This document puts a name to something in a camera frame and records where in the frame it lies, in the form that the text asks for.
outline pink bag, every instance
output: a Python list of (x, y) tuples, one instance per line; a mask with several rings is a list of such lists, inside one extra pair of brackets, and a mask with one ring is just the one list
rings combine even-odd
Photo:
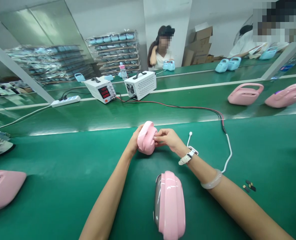
[(274, 108), (287, 107), (296, 103), (296, 84), (293, 84), (286, 89), (276, 92), (266, 99), (265, 103)]
[[(255, 90), (253, 88), (244, 88), (245, 86), (258, 86), (259, 89)], [(231, 104), (247, 106), (253, 104), (256, 101), (262, 90), (264, 90), (264, 86), (262, 84), (244, 83), (233, 90), (233, 92), (228, 97), (228, 101)]]
[(157, 129), (152, 121), (146, 121), (137, 138), (138, 150), (146, 155), (151, 155), (155, 150), (154, 136)]
[(26, 176), (24, 172), (0, 170), (0, 209), (14, 199)]
[(154, 220), (165, 240), (177, 240), (186, 230), (186, 211), (182, 185), (173, 172), (156, 180)]

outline white cable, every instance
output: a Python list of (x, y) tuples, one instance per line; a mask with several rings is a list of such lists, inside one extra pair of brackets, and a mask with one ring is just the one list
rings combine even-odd
[(225, 163), (225, 166), (224, 166), (224, 169), (221, 171), (222, 173), (224, 173), (226, 171), (226, 168), (227, 168), (227, 165), (228, 165), (228, 162), (230, 160), (230, 158), (232, 157), (232, 149), (231, 149), (231, 145), (230, 145), (230, 140), (229, 140), (229, 136), (228, 134), (226, 133), (226, 136), (227, 136), (227, 140), (228, 140), (228, 146), (229, 146), (229, 150), (230, 150), (230, 155)]
[(13, 121), (12, 123), (8, 123), (8, 124), (6, 124), (6, 125), (3, 125), (3, 126), (1, 126), (0, 128), (3, 128), (3, 127), (6, 127), (6, 126), (11, 125), (11, 124), (13, 124), (13, 123), (16, 123), (16, 122), (20, 121), (22, 118), (25, 118), (25, 117), (27, 117), (27, 116), (30, 116), (30, 115), (32, 115), (32, 114), (34, 114), (34, 113), (36, 113), (36, 112), (38, 112), (38, 111), (41, 111), (41, 110), (43, 110), (43, 109), (45, 109), (45, 108), (48, 108), (48, 107), (50, 107), (50, 106), (51, 106), (51, 105), (46, 106), (46, 107), (44, 107), (44, 108), (40, 108), (40, 109), (38, 109), (38, 110), (35, 110), (34, 112), (29, 113), (29, 114), (27, 114), (27, 115), (24, 115), (23, 117), (18, 118), (17, 120)]
[(187, 147), (189, 146), (189, 141), (190, 141), (191, 135), (192, 135), (192, 132), (189, 132), (189, 139), (188, 139), (188, 142), (187, 142)]
[[(189, 132), (189, 139), (188, 139), (187, 146), (189, 146), (189, 141), (190, 141), (191, 135), (192, 135), (192, 132)], [(232, 157), (232, 149), (231, 149), (231, 145), (230, 145), (229, 136), (228, 136), (227, 133), (226, 133), (226, 136), (227, 136), (227, 140), (228, 140), (228, 146), (229, 146), (230, 155), (229, 155), (228, 159), (226, 160), (224, 169), (221, 171), (222, 173), (224, 173), (226, 171), (228, 162), (229, 162), (230, 158)]]
[[(161, 71), (161, 72), (164, 72), (164, 71), (165, 71), (165, 70), (163, 70), (163, 71)], [(159, 73), (161, 73), (161, 72), (159, 72)], [(156, 75), (159, 74), (159, 73), (156, 73)]]

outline watch face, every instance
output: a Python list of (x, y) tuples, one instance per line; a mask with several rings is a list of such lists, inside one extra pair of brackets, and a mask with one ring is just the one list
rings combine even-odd
[(196, 149), (194, 149), (192, 146), (188, 146), (188, 148), (192, 150), (194, 153), (196, 153), (197, 155), (199, 155), (199, 152)]

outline power strip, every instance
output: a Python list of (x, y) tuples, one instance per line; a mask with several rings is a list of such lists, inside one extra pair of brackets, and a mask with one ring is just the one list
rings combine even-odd
[(59, 106), (63, 106), (63, 105), (67, 105), (70, 103), (75, 103), (75, 102), (79, 102), (81, 100), (81, 98), (79, 96), (73, 96), (73, 97), (69, 97), (66, 100), (55, 100), (53, 103), (51, 103), (52, 107), (59, 107)]

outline power supply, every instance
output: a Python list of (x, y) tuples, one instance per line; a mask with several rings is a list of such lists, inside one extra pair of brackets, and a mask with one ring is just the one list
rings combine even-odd
[(87, 86), (92, 96), (103, 103), (108, 103), (115, 99), (116, 94), (113, 85), (110, 81), (104, 79), (104, 76), (94, 77), (83, 81), (83, 83)]
[(156, 73), (150, 71), (138, 72), (136, 76), (124, 80), (130, 98), (140, 100), (157, 88)]

